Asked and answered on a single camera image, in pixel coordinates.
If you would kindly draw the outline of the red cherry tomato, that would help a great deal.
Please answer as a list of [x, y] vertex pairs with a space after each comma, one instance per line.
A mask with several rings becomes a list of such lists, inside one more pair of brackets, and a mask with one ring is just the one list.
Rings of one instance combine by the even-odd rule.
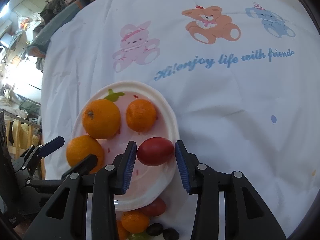
[[168, 162], [174, 155], [172, 142], [163, 137], [153, 137], [144, 141], [138, 148], [138, 160], [147, 166], [159, 166]]
[[140, 211], [148, 217], [158, 217], [165, 213], [167, 205], [160, 197], [156, 198], [151, 204], [140, 208]]

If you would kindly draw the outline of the large orange mandarin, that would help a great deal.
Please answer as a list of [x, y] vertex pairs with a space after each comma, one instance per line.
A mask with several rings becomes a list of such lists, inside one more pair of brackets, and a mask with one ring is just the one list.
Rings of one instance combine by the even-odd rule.
[[120, 110], [110, 100], [94, 100], [82, 111], [82, 125], [86, 133], [94, 139], [110, 139], [120, 129]]

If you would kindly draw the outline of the small orange kumquat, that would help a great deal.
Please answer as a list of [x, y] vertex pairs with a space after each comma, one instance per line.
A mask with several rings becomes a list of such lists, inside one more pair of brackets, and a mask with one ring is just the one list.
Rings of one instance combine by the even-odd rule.
[[121, 223], [129, 233], [142, 233], [150, 224], [150, 218], [139, 210], [127, 211], [121, 215]]
[[120, 240], [127, 240], [129, 232], [123, 227], [121, 220], [117, 220], [118, 236]]
[[157, 118], [154, 105], [145, 99], [132, 101], [126, 109], [126, 123], [135, 132], [147, 132], [152, 129]]

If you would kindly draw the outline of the green grape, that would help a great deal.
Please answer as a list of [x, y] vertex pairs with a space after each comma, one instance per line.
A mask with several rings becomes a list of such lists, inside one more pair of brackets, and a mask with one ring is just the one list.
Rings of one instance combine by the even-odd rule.
[[129, 240], [150, 240], [151, 236], [149, 236], [146, 232], [141, 233], [130, 233], [128, 236]]

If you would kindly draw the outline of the dark purple grape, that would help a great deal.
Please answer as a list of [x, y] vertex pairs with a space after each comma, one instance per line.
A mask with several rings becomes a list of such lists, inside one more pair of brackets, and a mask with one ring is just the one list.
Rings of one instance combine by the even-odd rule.
[[173, 228], [164, 229], [162, 232], [164, 240], [179, 240], [180, 234]]
[[164, 227], [161, 223], [153, 223], [147, 227], [146, 233], [151, 237], [160, 236], [163, 233]]

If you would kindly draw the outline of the wooden chair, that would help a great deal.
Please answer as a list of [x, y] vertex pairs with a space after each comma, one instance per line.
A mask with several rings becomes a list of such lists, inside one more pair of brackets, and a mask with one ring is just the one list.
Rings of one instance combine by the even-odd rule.
[[35, 124], [27, 124], [7, 115], [4, 116], [6, 139], [11, 162], [18, 159], [30, 146], [43, 143], [41, 130]]

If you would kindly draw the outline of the pink strawberry plate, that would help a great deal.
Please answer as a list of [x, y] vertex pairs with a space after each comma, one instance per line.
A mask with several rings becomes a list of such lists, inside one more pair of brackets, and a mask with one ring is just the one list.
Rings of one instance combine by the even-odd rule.
[[91, 171], [97, 172], [134, 141], [137, 159], [129, 188], [114, 198], [117, 211], [129, 211], [150, 204], [169, 185], [179, 138], [175, 113], [160, 92], [137, 81], [120, 81], [98, 91], [80, 111], [66, 157], [74, 167], [95, 155]]

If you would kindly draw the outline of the white cartoon bear bedsheet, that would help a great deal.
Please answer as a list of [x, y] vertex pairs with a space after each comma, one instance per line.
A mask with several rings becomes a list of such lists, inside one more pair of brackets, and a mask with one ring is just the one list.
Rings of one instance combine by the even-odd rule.
[[319, 191], [319, 32], [298, 0], [96, 0], [55, 32], [44, 141], [117, 81], [158, 90], [187, 150], [239, 170], [291, 235]]

